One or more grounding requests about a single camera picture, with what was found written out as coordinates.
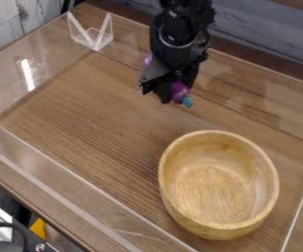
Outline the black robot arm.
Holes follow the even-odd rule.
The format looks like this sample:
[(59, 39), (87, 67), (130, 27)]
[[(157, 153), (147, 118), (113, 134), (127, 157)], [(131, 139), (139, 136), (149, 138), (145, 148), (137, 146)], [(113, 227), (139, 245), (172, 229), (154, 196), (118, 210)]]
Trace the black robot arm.
[(143, 59), (139, 90), (162, 103), (193, 106), (189, 93), (200, 64), (208, 58), (216, 11), (212, 0), (159, 0), (162, 12), (151, 18), (150, 52)]

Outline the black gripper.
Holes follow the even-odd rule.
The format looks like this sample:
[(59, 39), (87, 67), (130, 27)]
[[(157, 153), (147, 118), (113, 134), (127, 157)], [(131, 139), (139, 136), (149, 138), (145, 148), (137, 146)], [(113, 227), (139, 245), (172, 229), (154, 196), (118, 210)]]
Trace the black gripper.
[[(150, 53), (162, 65), (192, 89), (198, 74), (198, 66), (208, 58), (210, 35), (206, 29), (198, 31), (188, 44), (176, 45), (165, 36), (164, 24), (154, 20), (150, 27)], [(174, 78), (164, 76), (153, 81), (153, 93), (162, 103), (172, 100), (172, 84)]]

